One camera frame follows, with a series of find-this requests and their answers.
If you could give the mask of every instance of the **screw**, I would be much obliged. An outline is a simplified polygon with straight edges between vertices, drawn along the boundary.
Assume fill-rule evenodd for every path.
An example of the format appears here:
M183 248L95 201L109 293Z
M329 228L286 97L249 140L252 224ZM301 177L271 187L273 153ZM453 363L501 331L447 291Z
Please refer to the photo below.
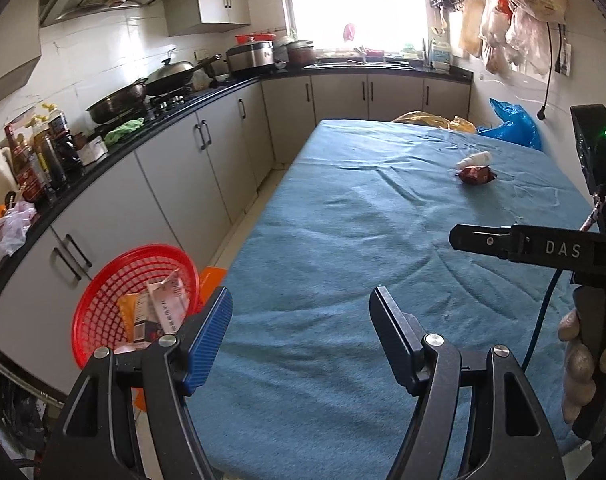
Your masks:
M94 350L94 357L97 359L103 359L110 355L110 349L107 346L99 346L96 350Z
M425 342L430 346L441 346L445 343L445 339L438 334L428 334L425 336Z
M499 357L507 357L508 355L510 355L510 351L507 346L496 345L492 350Z
M172 346L176 343L176 336L172 334L166 334L158 338L159 346Z

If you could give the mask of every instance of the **wok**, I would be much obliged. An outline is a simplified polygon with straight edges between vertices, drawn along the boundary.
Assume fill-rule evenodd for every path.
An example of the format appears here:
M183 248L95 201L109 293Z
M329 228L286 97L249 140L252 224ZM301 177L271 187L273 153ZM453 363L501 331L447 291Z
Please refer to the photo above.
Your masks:
M192 65L189 61L170 63L170 59L164 59L163 66L152 72L145 82L147 94L157 96L178 90L190 82L192 74L196 70L200 70L219 59L221 59L221 54L216 54L200 61L196 66Z
M141 106L146 95L145 78L142 78L94 103L87 111L95 123L109 123L128 110Z

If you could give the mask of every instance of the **cabinet door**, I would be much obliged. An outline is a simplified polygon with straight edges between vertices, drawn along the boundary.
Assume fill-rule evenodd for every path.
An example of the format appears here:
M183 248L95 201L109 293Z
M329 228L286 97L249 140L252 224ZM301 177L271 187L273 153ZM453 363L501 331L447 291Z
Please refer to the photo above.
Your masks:
M61 257L54 249L61 250ZM63 261L65 258L70 267ZM72 318L89 280L51 230L23 258L0 297L0 351L68 394L80 369L71 345Z
M368 120L367 85L367 75L312 76L317 124L323 119Z
M172 167L171 160L159 163L166 170ZM83 191L52 227L91 277L130 249L153 243L178 245L134 153Z
M270 79L261 85L276 162L291 164L316 125L310 77Z
M229 22L237 25L250 25L250 6L247 0L227 0Z
M227 0L199 0L201 22L229 23Z
M470 111L470 85L425 79L423 111L452 120L454 116L468 118Z
M408 112L422 110L423 79L408 75L368 75L369 119L393 121Z
M203 136L208 141L209 160L232 224L252 201L257 187L237 110L237 99L231 94L197 112Z
M256 184L261 185L274 164L270 127L265 113L261 85L255 83L235 92L238 111L243 121L243 137L250 154Z
M203 270L230 222L197 125L195 114L184 118L146 142L136 156L181 247Z

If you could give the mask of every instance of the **window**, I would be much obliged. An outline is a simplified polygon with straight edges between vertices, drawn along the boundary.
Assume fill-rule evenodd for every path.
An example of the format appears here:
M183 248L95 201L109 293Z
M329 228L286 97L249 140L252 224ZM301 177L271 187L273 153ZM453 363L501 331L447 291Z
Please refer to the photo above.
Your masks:
M421 49L427 35L425 0L291 0L299 39L314 40L317 48L366 46L398 52L411 43ZM353 43L343 31L355 25Z

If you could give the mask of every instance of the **hand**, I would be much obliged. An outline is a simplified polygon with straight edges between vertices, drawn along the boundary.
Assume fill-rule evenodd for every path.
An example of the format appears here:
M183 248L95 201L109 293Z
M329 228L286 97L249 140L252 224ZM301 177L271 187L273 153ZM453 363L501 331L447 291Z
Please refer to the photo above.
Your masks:
M564 360L563 401L561 410L566 424L573 424L581 408L589 404L596 386L592 380L594 358L579 339L580 321L576 309L571 310L558 324L558 338L567 341ZM606 349L599 359L599 368L606 374Z

